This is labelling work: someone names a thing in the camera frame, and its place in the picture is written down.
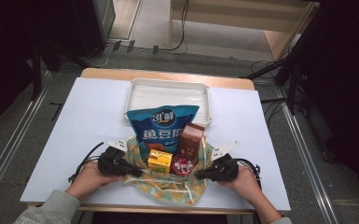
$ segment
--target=round red container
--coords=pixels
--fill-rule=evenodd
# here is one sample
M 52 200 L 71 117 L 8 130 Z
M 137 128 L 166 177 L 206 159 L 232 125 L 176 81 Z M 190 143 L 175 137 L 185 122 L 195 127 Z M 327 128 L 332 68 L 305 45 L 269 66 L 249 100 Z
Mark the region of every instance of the round red container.
M 176 175 L 187 176 L 193 170 L 193 160 L 185 154 L 173 157 L 172 170 Z

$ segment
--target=patterned bag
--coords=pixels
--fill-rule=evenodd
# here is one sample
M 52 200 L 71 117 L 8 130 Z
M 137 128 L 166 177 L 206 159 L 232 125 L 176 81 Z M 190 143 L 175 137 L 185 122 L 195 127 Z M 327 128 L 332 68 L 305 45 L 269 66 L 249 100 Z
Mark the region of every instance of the patterned bag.
M 125 155 L 126 161 L 136 164 L 142 169 L 147 165 L 139 153 L 136 137 L 127 141 L 128 151 Z M 207 187 L 207 180 L 198 180 L 193 172 L 204 169 L 212 164 L 211 154 L 213 148 L 206 143 L 205 136 L 202 138 L 199 150 L 199 163 L 194 167 L 189 176 L 181 177 L 174 174 L 163 174 L 157 172 L 143 173 L 140 177 L 126 175 L 124 182 L 132 184 L 143 192 L 154 195 L 159 200 L 175 203 L 193 204 L 202 196 Z

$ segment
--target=person's left hand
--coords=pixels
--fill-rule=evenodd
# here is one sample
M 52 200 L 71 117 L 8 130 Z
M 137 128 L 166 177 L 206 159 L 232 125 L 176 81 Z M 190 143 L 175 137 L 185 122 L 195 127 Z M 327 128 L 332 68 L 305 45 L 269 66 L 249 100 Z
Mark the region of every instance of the person's left hand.
M 89 161 L 80 171 L 74 183 L 65 192 L 83 201 L 100 186 L 107 186 L 110 182 L 115 182 L 119 179 L 121 179 L 121 176 L 101 174 L 98 169 L 98 163 Z

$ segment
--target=black object on floor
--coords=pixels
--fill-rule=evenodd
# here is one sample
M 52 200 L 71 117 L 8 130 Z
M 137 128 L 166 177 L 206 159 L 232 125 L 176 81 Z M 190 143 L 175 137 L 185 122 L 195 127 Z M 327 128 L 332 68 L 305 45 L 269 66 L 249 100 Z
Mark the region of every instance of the black object on floor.
M 183 215 L 95 212 L 92 224 L 227 224 L 226 215 Z

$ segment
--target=brand logo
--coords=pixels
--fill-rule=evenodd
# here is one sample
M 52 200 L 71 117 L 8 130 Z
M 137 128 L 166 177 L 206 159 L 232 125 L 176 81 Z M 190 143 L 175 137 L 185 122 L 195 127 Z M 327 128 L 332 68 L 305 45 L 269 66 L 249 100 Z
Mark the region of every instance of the brand logo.
M 163 109 L 152 115 L 153 122 L 163 127 L 171 126 L 175 118 L 175 113 L 171 109 Z

